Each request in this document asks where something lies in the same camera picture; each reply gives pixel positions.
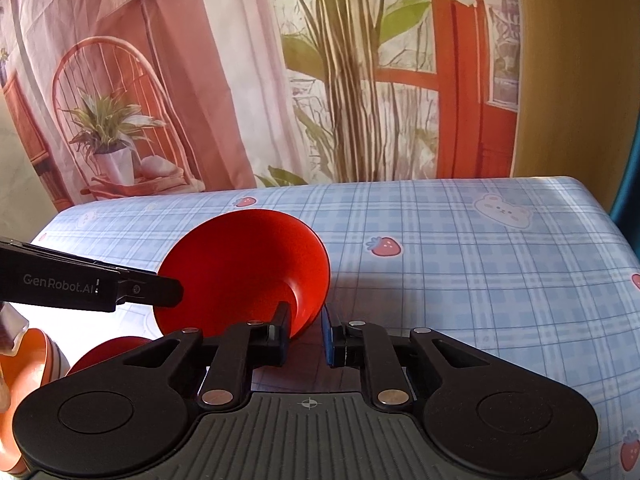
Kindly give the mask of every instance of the red bowl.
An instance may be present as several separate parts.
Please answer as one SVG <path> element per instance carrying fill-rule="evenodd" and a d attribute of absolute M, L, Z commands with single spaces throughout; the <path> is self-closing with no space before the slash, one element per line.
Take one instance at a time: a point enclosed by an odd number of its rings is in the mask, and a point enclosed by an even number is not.
<path fill-rule="evenodd" d="M 205 337 L 238 322 L 269 321 L 280 301 L 291 306 L 293 337 L 320 311 L 330 281 L 320 238 L 297 218 L 269 209 L 204 222 L 178 241 L 158 274 L 184 287 L 176 307 L 154 307 L 161 332 L 194 326 Z"/>
<path fill-rule="evenodd" d="M 133 335 L 109 339 L 84 354 L 78 362 L 71 367 L 71 370 L 69 370 L 67 375 L 84 370 L 89 366 L 97 365 L 102 361 L 116 357 L 116 355 L 124 354 L 124 352 L 138 348 L 150 341 L 151 339 L 147 339 L 146 337 L 137 337 Z"/>

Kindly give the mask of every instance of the tablecloth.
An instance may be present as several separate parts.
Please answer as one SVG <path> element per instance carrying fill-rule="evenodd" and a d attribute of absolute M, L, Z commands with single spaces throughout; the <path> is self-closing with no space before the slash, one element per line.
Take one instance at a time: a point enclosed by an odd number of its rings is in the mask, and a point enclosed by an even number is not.
<path fill-rule="evenodd" d="M 327 302 L 343 319 L 391 334 L 429 326 L 578 390 L 600 423 L 584 472 L 640 478 L 632 458 L 640 446 L 640 264 L 579 182 L 430 180 L 124 198 L 68 209 L 35 242 L 157 270 L 188 231 L 242 207 L 277 209 L 314 229 L 331 261 Z M 144 305 L 114 314 L 18 309 L 71 363 L 118 335 L 161 335 Z M 317 322 L 283 369 L 254 375 L 259 390 L 357 384 L 353 370 L 324 364 Z"/>

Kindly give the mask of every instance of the metal pin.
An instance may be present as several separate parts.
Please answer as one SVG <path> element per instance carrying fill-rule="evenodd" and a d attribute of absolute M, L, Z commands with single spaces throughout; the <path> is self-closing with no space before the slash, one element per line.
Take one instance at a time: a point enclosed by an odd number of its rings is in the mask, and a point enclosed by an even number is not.
<path fill-rule="evenodd" d="M 409 394 L 402 390 L 383 390 L 378 394 L 378 400 L 387 406 L 399 406 L 409 400 Z"/>
<path fill-rule="evenodd" d="M 223 406 L 234 400 L 234 395 L 226 390 L 209 390 L 202 394 L 202 402 L 210 406 Z"/>

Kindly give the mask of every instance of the table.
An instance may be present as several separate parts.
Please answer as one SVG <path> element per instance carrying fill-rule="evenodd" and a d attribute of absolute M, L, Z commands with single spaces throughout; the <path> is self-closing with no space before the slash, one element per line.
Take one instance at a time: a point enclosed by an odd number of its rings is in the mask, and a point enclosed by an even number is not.
<path fill-rule="evenodd" d="M 430 180 L 123 198 L 60 213 L 35 243 L 157 270 L 188 231 L 238 207 L 310 225 L 332 266 L 328 304 L 406 334 L 429 326 L 574 387 L 600 434 L 585 473 L 617 479 L 640 430 L 640 264 L 582 184 L 570 178 Z M 114 314 L 17 305 L 71 364 L 120 335 L 161 334 L 151 307 Z M 348 390 L 353 370 L 322 360 L 316 322 L 257 390 Z M 640 478 L 640 463 L 628 473 Z"/>

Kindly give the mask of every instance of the white flower pot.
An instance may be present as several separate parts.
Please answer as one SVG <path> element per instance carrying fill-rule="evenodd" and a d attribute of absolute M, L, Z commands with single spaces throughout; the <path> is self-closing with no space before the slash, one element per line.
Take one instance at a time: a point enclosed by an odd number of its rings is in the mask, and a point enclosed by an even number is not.
<path fill-rule="evenodd" d="M 117 152 L 94 153 L 95 161 L 107 178 L 114 184 L 133 186 L 133 159 L 129 148 L 121 148 Z"/>

